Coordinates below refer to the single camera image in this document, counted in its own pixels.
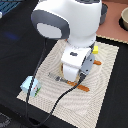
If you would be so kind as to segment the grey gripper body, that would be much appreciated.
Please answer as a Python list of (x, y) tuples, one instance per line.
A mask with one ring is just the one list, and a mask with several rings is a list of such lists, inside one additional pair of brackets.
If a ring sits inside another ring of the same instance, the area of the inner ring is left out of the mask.
[(80, 69), (80, 72), (85, 75), (88, 75), (94, 63), (94, 60), (95, 60), (95, 56), (93, 54), (90, 54), (88, 58), (84, 61)]

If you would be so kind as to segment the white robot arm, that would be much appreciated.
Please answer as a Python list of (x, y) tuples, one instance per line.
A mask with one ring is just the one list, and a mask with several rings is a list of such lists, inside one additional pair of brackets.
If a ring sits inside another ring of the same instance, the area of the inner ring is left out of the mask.
[(50, 39), (66, 39), (64, 78), (74, 81), (92, 53), (101, 17), (101, 0), (43, 0), (31, 14), (35, 29)]

